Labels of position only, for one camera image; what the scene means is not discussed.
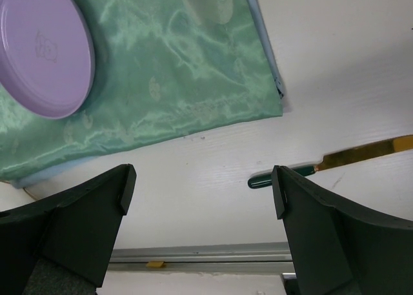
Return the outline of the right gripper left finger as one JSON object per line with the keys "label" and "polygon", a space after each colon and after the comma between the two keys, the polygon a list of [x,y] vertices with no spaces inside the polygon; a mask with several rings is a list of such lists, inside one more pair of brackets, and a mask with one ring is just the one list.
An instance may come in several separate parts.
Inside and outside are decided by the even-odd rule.
{"label": "right gripper left finger", "polygon": [[1,212],[1,288],[102,287],[136,182],[119,165],[78,186]]}

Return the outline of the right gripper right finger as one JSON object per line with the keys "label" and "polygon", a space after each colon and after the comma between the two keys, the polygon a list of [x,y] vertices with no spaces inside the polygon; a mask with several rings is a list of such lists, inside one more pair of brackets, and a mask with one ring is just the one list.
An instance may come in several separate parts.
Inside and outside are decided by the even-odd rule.
{"label": "right gripper right finger", "polygon": [[274,167],[272,190],[301,292],[412,291],[412,222]]}

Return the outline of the purple plate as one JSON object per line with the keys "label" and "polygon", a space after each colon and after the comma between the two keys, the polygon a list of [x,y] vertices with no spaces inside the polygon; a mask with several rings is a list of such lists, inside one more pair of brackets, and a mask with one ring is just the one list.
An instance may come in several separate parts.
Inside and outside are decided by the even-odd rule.
{"label": "purple plate", "polygon": [[1,84],[38,116],[61,119],[85,102],[95,74],[86,21],[74,0],[1,0]]}

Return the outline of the teal satin placemat cloth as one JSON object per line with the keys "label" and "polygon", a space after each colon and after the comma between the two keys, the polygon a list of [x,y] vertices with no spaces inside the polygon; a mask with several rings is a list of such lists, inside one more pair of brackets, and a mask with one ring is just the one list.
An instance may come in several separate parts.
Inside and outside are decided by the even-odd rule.
{"label": "teal satin placemat cloth", "polygon": [[1,91],[1,179],[283,113],[248,0],[74,0],[96,73],[71,116]]}

